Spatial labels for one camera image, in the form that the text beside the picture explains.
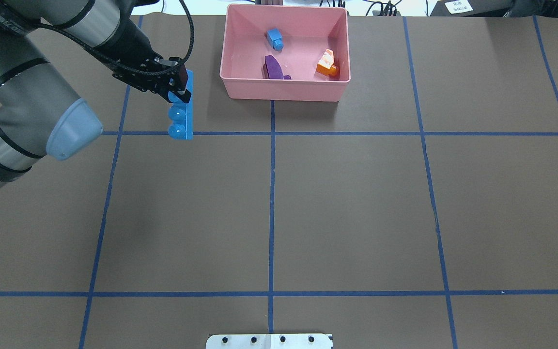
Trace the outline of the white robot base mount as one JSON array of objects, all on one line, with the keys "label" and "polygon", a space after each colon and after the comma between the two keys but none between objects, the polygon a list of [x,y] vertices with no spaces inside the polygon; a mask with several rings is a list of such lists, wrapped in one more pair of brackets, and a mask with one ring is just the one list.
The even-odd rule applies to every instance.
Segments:
[{"label": "white robot base mount", "polygon": [[333,349],[332,335],[325,333],[212,335],[206,349]]}]

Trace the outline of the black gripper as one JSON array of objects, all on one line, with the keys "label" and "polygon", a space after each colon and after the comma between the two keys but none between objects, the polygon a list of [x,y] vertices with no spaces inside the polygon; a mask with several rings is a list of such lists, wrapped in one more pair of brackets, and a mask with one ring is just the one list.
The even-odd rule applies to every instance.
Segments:
[{"label": "black gripper", "polygon": [[182,101],[187,90],[188,72],[180,57],[152,54],[113,58],[111,75],[131,88],[159,95],[167,102],[169,92]]}]

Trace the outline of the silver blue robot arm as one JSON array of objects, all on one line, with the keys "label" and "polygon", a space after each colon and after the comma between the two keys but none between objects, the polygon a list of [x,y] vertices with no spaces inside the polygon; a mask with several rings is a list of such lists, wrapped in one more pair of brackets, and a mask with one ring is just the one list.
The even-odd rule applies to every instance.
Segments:
[{"label": "silver blue robot arm", "polygon": [[189,24],[184,57],[163,58],[131,20],[150,0],[0,0],[0,188],[45,156],[66,160],[95,141],[99,117],[28,38],[37,29],[58,33],[104,64],[113,77],[167,102],[188,104],[185,64],[194,45]]}]

